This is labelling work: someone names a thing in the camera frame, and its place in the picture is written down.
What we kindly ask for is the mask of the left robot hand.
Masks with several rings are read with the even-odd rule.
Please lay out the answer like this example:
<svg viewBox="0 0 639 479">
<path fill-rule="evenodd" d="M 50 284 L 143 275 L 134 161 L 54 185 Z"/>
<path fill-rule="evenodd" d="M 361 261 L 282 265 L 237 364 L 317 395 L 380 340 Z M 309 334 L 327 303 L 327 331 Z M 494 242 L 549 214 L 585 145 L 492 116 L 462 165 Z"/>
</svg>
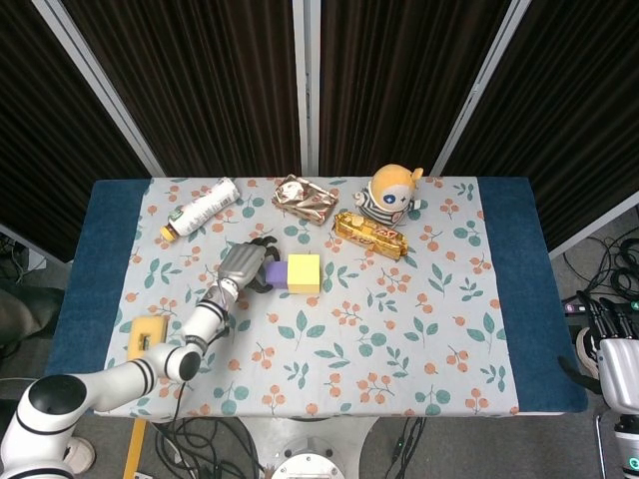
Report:
<svg viewBox="0 0 639 479">
<path fill-rule="evenodd" d="M 276 242 L 266 236 L 233 245 L 219 266 L 218 279 L 232 282 L 238 291 L 270 292 L 274 287 L 267 282 L 265 263 L 281 259 Z"/>
</svg>

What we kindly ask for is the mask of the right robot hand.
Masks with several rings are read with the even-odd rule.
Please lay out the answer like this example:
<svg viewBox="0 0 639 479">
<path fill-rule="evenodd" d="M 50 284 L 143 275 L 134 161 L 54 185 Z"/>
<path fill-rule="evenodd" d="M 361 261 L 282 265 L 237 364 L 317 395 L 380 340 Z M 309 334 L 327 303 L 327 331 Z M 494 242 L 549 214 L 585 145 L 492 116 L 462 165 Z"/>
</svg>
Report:
<svg viewBox="0 0 639 479">
<path fill-rule="evenodd" d="M 594 299 L 576 292 L 584 306 L 588 330 L 575 345 L 589 360 L 590 375 L 580 373 L 565 356 L 557 358 L 563 372 L 574 383 L 599 394 L 610 409 L 621 415 L 638 414 L 638 324 L 626 308 L 608 298 Z"/>
</svg>

